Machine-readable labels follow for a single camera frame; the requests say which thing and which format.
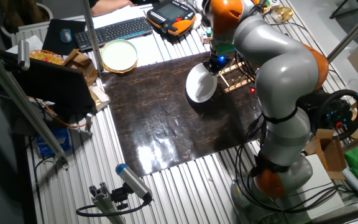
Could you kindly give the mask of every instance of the orange controller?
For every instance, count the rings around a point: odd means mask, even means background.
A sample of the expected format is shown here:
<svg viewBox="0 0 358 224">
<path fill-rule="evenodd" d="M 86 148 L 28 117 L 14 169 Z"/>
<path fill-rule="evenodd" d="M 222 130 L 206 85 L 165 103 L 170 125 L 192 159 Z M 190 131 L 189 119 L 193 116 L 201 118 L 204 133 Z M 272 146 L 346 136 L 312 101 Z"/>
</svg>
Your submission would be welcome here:
<svg viewBox="0 0 358 224">
<path fill-rule="evenodd" d="M 180 35 L 193 25 L 195 12 L 176 1 L 165 1 L 147 12 L 147 20 L 164 33 Z"/>
</svg>

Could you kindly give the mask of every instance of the computer mouse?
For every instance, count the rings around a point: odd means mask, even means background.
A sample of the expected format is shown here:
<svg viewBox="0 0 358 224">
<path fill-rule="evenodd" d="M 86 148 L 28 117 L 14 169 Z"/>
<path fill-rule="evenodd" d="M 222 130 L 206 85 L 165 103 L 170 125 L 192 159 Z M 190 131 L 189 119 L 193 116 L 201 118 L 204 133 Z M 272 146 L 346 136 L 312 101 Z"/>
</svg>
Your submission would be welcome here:
<svg viewBox="0 0 358 224">
<path fill-rule="evenodd" d="M 68 44 L 73 41 L 71 37 L 71 30 L 70 29 L 62 29 L 60 31 L 60 41 L 64 44 Z"/>
</svg>

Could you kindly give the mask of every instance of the black monitor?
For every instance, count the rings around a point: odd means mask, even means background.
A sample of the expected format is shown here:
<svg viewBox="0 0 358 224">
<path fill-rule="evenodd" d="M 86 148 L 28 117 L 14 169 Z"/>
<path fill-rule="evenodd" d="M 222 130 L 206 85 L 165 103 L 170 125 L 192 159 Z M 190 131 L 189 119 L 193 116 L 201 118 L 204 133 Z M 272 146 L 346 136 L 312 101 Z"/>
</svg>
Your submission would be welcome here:
<svg viewBox="0 0 358 224">
<path fill-rule="evenodd" d="M 0 56 L 17 62 L 16 54 L 0 51 Z M 95 103 L 79 70 L 31 58 L 28 71 L 13 75 L 27 96 L 54 102 L 58 114 L 95 112 Z"/>
</svg>

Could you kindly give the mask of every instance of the blue light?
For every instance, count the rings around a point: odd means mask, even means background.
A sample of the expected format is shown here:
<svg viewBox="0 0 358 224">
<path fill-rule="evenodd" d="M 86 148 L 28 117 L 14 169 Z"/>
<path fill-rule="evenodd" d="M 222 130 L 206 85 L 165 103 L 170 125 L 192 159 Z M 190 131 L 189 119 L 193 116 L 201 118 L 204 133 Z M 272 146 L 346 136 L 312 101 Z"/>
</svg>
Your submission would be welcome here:
<svg viewBox="0 0 358 224">
<path fill-rule="evenodd" d="M 218 62 L 223 64 L 225 62 L 226 57 L 224 55 L 218 57 Z"/>
</svg>

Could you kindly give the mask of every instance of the wooden frame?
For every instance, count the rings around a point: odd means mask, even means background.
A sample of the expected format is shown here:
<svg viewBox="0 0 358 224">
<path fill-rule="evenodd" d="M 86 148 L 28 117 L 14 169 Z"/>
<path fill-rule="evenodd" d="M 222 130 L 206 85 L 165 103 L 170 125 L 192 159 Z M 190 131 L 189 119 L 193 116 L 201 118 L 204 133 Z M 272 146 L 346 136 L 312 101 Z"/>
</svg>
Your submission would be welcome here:
<svg viewBox="0 0 358 224">
<path fill-rule="evenodd" d="M 238 77 L 234 82 L 231 82 L 229 84 L 229 82 L 227 82 L 227 80 L 224 78 L 224 75 L 229 73 L 229 72 L 232 72 L 236 69 L 239 68 L 240 65 L 243 65 L 244 62 L 239 62 L 239 63 L 236 63 L 236 60 L 233 59 L 231 61 L 231 63 L 227 64 L 224 69 L 222 69 L 219 73 L 218 73 L 218 77 L 221 77 L 223 82 L 226 84 L 227 88 L 224 89 L 224 93 L 229 93 L 233 90 L 236 90 L 248 83 L 251 82 L 250 79 L 246 78 L 245 76 L 242 76 L 242 77 Z"/>
</svg>

